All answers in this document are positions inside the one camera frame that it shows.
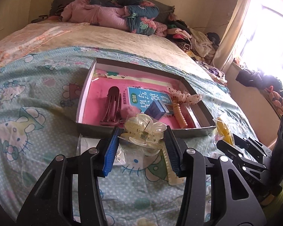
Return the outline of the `pink quilt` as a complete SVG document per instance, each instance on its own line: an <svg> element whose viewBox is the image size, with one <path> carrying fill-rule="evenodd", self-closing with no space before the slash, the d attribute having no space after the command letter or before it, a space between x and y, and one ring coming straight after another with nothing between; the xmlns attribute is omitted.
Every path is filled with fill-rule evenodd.
<svg viewBox="0 0 283 226"><path fill-rule="evenodd" d="M89 0L75 0L69 3L61 13L63 22L89 23L100 27L110 27L129 32L126 22L121 19L123 9L106 8L101 5L91 5ZM154 34L162 36L168 27L166 24L154 21L157 29Z"/></svg>

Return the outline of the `sheer cherry print scrunchie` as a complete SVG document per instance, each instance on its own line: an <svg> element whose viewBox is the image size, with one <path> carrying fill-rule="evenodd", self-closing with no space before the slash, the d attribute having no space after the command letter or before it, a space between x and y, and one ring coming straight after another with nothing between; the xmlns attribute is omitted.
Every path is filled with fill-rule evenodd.
<svg viewBox="0 0 283 226"><path fill-rule="evenodd" d="M167 91L170 94L171 100L178 104L188 103L189 105L195 105L202 100L201 94L190 94L187 91L181 92L171 87L168 87Z"/></svg>

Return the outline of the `small blue box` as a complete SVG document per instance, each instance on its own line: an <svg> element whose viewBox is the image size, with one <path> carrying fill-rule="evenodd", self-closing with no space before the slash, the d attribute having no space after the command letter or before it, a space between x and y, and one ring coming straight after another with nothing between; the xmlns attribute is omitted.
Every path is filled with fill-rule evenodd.
<svg viewBox="0 0 283 226"><path fill-rule="evenodd" d="M169 110L161 100L154 100L144 113L153 119L160 120L169 114Z"/></svg>

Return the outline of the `beige curtain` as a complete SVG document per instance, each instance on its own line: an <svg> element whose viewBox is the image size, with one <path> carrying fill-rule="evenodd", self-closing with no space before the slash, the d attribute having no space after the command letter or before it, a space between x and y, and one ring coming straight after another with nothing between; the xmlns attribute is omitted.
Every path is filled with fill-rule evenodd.
<svg viewBox="0 0 283 226"><path fill-rule="evenodd" d="M226 73L231 66L235 43L241 34L243 22L250 3L251 0L237 0L224 36L212 60L213 66L224 73Z"/></svg>

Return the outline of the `cream hair comb clip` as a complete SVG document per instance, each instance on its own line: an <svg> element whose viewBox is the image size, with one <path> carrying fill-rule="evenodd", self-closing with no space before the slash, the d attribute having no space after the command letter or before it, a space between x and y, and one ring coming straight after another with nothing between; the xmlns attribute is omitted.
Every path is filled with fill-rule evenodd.
<svg viewBox="0 0 283 226"><path fill-rule="evenodd" d="M179 178L178 176L176 176L175 172L172 170L172 166L171 166L171 162L169 159L169 155L165 146L165 143L162 143L162 153L164 155L164 159L165 159L165 165L166 165L166 169L167 169L167 175L168 175L168 183L170 186L177 186L177 185L181 185L184 182L184 178Z"/></svg>

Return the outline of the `dark floral quilt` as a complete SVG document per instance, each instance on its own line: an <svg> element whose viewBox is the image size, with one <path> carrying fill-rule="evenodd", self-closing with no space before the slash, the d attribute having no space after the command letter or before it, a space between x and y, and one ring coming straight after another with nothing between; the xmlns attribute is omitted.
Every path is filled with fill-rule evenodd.
<svg viewBox="0 0 283 226"><path fill-rule="evenodd" d="M150 36L153 35L157 29L154 21L159 15L159 8L148 0L89 1L91 5L123 9L124 15L121 16L121 19L126 22L130 33Z"/></svg>

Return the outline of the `cream wardrobe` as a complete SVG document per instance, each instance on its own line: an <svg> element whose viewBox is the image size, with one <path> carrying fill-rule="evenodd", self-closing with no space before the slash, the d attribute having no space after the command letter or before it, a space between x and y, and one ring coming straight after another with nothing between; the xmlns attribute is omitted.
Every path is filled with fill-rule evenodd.
<svg viewBox="0 0 283 226"><path fill-rule="evenodd" d="M25 27L31 0L0 0L0 40Z"/></svg>

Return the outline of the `maroon hair clip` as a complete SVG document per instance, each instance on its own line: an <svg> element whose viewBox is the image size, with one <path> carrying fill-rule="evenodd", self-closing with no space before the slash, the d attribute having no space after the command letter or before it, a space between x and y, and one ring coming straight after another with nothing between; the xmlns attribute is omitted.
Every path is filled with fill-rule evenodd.
<svg viewBox="0 0 283 226"><path fill-rule="evenodd" d="M121 106L122 106L122 95L119 92L117 86L112 86L108 90L105 114L100 121L100 125L118 125L121 119Z"/></svg>

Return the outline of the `hello kitty blue blanket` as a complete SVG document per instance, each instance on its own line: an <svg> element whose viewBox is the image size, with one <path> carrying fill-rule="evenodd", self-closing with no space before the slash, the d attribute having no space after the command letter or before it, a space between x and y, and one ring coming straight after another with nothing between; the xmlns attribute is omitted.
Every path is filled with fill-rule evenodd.
<svg viewBox="0 0 283 226"><path fill-rule="evenodd" d="M256 138L237 103L193 60L185 69L119 50L64 47L31 53L0 68L0 205L16 219L32 187L56 155L77 154L78 97L95 58L160 69L184 77L213 117L240 137ZM183 185L170 186L164 157L115 166L100 179L109 225L175 225Z"/></svg>

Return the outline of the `pink blue children's book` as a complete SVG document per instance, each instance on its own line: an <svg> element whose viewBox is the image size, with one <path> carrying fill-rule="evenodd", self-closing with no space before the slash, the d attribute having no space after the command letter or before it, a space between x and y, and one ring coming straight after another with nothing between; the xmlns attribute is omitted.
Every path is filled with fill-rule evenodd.
<svg viewBox="0 0 283 226"><path fill-rule="evenodd" d="M196 122L184 109L184 105L191 105L173 102L167 91L171 87L195 94L187 88L180 89L180 84L181 81L170 77L127 68L118 67L116 71L108 71L103 65L90 68L79 100L76 121L79 124L100 126L108 90L117 86L122 95L119 124L138 113L144 113L154 100L161 100L169 114L162 117L160 122L173 129L194 128Z"/></svg>

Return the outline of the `pile of clothes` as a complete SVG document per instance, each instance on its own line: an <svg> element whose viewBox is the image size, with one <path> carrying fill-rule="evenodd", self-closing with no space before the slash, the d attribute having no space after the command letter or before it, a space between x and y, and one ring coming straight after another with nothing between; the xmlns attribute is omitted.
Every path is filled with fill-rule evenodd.
<svg viewBox="0 0 283 226"><path fill-rule="evenodd" d="M192 58L214 82L226 86L225 73L213 66L212 60L220 44L216 33L202 33L190 28L174 13L167 20L166 38Z"/></svg>

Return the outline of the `beige bed sheet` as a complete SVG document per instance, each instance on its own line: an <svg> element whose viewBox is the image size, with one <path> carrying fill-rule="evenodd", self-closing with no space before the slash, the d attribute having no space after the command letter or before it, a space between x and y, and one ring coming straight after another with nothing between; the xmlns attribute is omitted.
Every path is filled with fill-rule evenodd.
<svg viewBox="0 0 283 226"><path fill-rule="evenodd" d="M138 55L174 66L203 79L211 77L171 41L88 23L45 21L28 24L0 40L0 67L26 56L59 47L95 47Z"/></svg>

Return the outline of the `window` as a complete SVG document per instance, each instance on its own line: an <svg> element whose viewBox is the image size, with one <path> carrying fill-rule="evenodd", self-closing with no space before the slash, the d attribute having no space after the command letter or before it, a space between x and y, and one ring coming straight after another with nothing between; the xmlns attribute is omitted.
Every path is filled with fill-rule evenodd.
<svg viewBox="0 0 283 226"><path fill-rule="evenodd" d="M283 78L283 0L251 0L235 62L242 69Z"/></svg>

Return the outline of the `cream claw hair clip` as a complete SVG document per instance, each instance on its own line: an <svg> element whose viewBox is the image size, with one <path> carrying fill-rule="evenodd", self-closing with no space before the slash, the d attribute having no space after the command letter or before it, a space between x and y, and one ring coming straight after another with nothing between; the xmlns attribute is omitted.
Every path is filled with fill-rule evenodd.
<svg viewBox="0 0 283 226"><path fill-rule="evenodd" d="M166 129L166 124L139 113L124 122L124 132L120 138L143 148L161 150Z"/></svg>

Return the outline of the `dark shallow cardboard box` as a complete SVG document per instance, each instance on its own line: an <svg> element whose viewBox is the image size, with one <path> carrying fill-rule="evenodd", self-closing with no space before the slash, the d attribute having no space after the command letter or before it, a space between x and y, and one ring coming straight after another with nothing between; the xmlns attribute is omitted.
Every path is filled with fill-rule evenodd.
<svg viewBox="0 0 283 226"><path fill-rule="evenodd" d="M111 134L125 122L125 112L144 113L153 102L161 102L166 113L159 119L181 138L204 136L215 128L212 114L203 101L182 103L180 110L187 122L183 129L174 116L169 89L197 94L186 78L173 73L126 62L96 58L89 68L78 103L78 132L90 138Z"/></svg>

